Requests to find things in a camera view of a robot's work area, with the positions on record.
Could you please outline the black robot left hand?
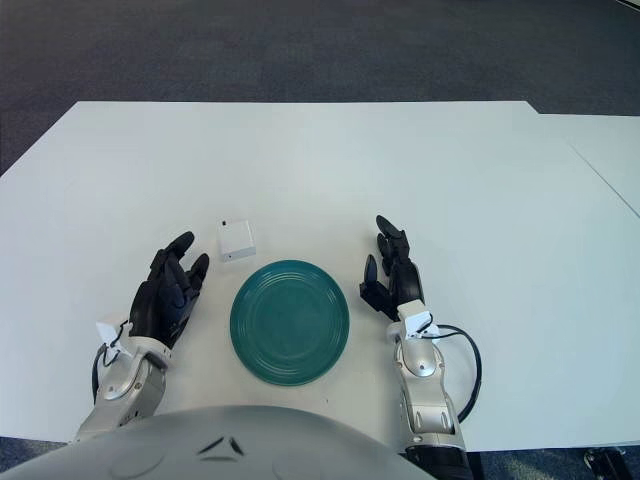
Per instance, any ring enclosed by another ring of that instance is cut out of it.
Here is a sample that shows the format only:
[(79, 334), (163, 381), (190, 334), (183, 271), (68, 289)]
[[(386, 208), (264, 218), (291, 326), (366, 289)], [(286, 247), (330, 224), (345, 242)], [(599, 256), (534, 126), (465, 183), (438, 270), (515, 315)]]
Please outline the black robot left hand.
[(157, 251), (150, 273), (134, 297), (129, 321), (131, 337), (149, 337), (172, 349), (189, 321), (207, 275), (210, 259), (201, 254), (190, 269), (180, 260), (195, 239), (187, 231)]

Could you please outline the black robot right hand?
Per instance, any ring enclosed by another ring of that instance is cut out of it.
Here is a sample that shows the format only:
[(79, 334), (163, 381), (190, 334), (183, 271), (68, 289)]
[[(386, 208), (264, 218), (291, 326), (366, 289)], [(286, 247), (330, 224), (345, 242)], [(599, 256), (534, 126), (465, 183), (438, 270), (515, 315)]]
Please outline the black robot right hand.
[(418, 268), (410, 259), (410, 245), (404, 230), (396, 228), (382, 215), (376, 216), (379, 233), (376, 237), (381, 265), (388, 278), (384, 286), (378, 280), (378, 264), (372, 254), (366, 258), (360, 297), (376, 312), (391, 321), (398, 320), (398, 309), (414, 300), (424, 301)]

